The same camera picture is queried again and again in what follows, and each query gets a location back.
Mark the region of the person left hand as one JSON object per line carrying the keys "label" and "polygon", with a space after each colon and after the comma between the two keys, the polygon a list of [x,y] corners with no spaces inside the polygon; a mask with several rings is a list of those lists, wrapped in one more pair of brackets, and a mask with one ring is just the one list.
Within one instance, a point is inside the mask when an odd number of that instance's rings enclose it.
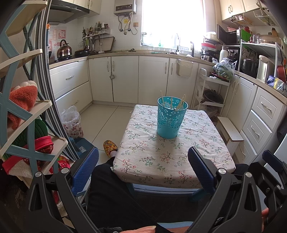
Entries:
{"label": "person left hand", "polygon": [[155,233],[156,226],[142,227],[136,230],[125,230],[121,233]]}

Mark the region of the person right hand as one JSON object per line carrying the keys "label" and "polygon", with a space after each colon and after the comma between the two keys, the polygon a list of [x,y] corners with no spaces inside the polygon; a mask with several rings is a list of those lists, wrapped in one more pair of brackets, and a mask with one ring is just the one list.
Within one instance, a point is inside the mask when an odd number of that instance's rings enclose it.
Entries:
{"label": "person right hand", "polygon": [[269,209],[266,208],[261,212],[261,217],[262,217],[262,232],[265,228],[265,221],[268,218],[268,214],[269,214]]}

